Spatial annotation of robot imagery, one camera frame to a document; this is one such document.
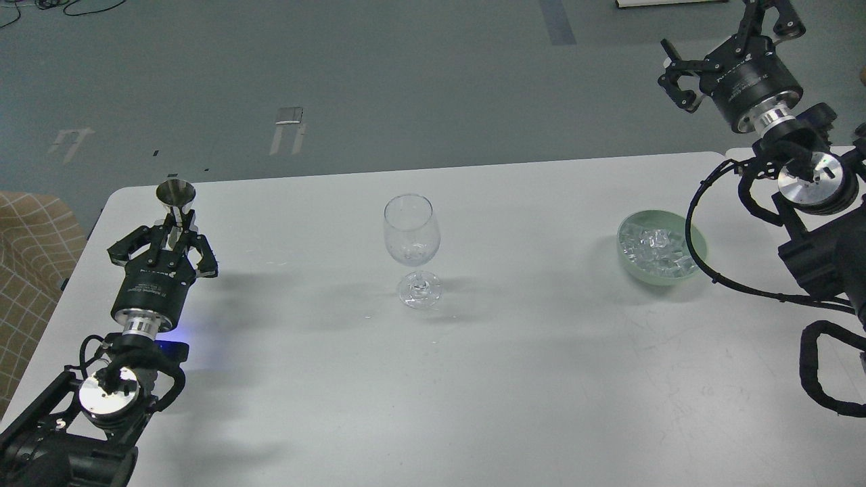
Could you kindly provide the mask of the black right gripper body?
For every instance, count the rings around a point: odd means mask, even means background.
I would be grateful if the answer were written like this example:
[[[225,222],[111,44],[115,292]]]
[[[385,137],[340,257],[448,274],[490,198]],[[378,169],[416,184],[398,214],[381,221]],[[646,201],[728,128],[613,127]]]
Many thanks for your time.
[[[745,47],[737,49],[736,41],[729,37],[706,55],[705,61],[717,71],[703,74],[703,93],[730,129],[742,134],[754,130],[752,108],[764,102],[794,108],[803,89],[777,56],[769,37],[751,37]]]

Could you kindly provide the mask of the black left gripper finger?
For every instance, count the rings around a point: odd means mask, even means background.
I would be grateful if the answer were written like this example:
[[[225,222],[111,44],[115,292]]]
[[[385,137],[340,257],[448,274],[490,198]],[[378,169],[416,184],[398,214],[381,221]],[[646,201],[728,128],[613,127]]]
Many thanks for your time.
[[[163,225],[137,227],[126,237],[115,241],[108,248],[108,256],[115,265],[124,266],[145,246],[149,246],[149,250],[145,253],[145,264],[156,266],[160,262],[160,252],[163,250]]]
[[[189,252],[189,249],[193,249],[198,253],[199,260],[194,266],[195,277],[215,278],[219,275],[219,262],[217,262],[217,258],[205,235],[201,233],[182,233],[180,246],[183,248],[184,256]]]

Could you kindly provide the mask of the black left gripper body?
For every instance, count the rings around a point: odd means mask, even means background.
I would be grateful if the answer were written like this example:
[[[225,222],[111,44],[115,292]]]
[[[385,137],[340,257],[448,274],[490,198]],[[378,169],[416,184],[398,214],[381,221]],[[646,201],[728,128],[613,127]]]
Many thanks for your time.
[[[191,285],[197,279],[188,253],[180,246],[182,230],[173,246],[165,244],[171,233],[163,230],[160,262],[156,266],[145,264],[143,247],[124,266],[124,279],[112,305],[110,314],[122,327],[123,335],[155,337],[158,333],[177,328]]]

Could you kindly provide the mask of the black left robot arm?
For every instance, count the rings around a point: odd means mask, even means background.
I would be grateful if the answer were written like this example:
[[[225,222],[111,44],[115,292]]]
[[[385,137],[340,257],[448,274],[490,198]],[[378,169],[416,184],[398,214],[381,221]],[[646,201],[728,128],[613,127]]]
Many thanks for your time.
[[[176,329],[192,284],[219,264],[195,226],[141,226],[108,250],[124,269],[111,315],[118,333],[87,336],[2,433],[3,486],[127,486],[152,416],[179,397],[189,346]]]

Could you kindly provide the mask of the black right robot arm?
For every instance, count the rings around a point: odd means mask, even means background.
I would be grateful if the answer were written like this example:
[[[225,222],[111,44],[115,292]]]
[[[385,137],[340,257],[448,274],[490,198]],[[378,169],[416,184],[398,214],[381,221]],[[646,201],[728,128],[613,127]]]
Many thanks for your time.
[[[794,108],[804,90],[777,55],[777,46],[803,36],[805,27],[789,1],[746,1],[737,30],[696,60],[685,60],[671,41],[658,85],[687,113],[711,99],[734,133],[757,133],[754,156],[723,161],[699,185],[685,216],[687,249],[717,284],[746,295],[804,307],[834,309],[864,321],[864,135],[836,154],[829,133],[836,113],[817,103]],[[725,277],[697,253],[693,214],[702,196],[728,172],[739,175],[738,198],[754,218],[788,232],[777,255],[803,289],[771,293]]]

